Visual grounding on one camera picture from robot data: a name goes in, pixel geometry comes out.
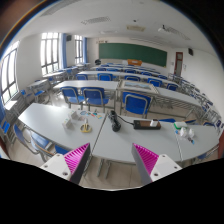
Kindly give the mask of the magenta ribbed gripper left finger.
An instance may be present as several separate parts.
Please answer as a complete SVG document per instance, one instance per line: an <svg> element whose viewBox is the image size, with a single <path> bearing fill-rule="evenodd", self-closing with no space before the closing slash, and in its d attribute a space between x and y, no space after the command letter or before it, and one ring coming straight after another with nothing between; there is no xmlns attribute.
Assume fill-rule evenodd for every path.
<svg viewBox="0 0 224 224"><path fill-rule="evenodd" d="M66 154L55 154L41 169L78 185L90 155L90 144L84 144Z"/></svg>

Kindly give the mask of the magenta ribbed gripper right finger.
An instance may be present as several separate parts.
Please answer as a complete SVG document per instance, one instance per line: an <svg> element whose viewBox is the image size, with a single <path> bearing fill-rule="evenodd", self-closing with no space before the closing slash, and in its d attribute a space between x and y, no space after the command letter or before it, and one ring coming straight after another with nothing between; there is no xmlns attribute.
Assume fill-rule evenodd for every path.
<svg viewBox="0 0 224 224"><path fill-rule="evenodd" d="M181 167L166 154L157 155L135 143L132 144L131 152L143 185L181 170Z"/></svg>

